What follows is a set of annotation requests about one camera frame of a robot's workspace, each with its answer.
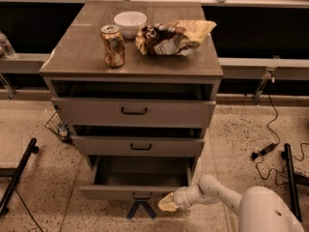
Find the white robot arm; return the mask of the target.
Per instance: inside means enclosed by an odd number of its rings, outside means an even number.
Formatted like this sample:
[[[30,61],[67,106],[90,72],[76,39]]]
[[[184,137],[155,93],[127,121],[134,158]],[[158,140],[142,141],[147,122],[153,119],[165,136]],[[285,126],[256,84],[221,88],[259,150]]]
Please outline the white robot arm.
[[[221,201],[239,218],[239,232],[305,232],[300,221],[273,190],[252,187],[239,194],[212,175],[203,175],[196,185],[181,187],[158,202],[162,211],[176,212],[195,204]]]

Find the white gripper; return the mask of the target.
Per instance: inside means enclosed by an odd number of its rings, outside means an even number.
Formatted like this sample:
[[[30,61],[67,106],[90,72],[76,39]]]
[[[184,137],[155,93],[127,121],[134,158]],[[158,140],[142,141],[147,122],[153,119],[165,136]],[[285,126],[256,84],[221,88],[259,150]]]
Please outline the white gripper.
[[[202,200],[203,193],[198,186],[178,188],[158,202],[158,208],[165,212],[176,212],[177,209],[188,209]]]

